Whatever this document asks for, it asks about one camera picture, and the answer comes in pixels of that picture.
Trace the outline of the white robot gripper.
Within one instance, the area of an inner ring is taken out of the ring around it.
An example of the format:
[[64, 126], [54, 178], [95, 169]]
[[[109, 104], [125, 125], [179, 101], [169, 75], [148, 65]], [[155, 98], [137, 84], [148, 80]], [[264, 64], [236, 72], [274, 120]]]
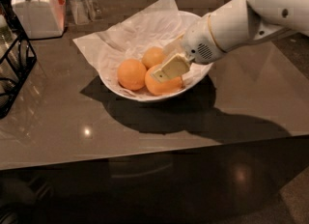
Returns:
[[181, 54], [183, 51], [190, 61], [199, 65], [212, 63], [225, 55], [213, 38], [210, 14], [192, 23], [183, 35], [163, 47], [163, 53], [170, 58], [154, 68], [152, 78], [163, 83], [189, 72], [190, 63]]

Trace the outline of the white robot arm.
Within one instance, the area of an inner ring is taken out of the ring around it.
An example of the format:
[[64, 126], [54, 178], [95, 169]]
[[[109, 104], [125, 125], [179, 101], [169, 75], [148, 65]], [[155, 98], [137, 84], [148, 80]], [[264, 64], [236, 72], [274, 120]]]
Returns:
[[189, 72], [193, 63], [206, 65], [241, 46], [294, 32], [309, 35], [309, 0], [231, 0], [165, 45], [167, 58], [152, 77], [166, 82]]

